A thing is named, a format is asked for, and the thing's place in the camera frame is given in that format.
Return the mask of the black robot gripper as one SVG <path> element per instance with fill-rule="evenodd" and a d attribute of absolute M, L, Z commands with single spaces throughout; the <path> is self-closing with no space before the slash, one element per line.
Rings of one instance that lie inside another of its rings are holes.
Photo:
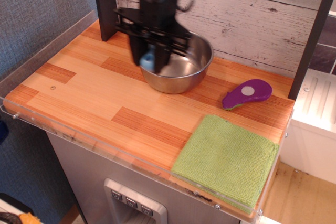
<path fill-rule="evenodd" d="M 118 31 L 129 36 L 129 42 L 136 66 L 148 51 L 155 46 L 154 73 L 160 73 L 170 60 L 172 53 L 186 55 L 191 32 L 179 24 L 176 11 L 186 12 L 192 5 L 180 8 L 177 0 L 140 0 L 140 8 L 118 8 Z"/>

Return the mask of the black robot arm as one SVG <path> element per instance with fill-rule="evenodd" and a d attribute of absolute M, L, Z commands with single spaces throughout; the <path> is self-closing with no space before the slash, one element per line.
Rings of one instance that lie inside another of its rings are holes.
<path fill-rule="evenodd" d="M 159 73 L 171 54 L 186 56 L 191 32 L 179 24 L 176 12 L 187 12 L 195 0 L 140 0 L 140 7 L 118 8 L 116 28 L 129 36 L 134 63 L 139 66 L 144 56 L 152 54 L 151 70 Z"/>

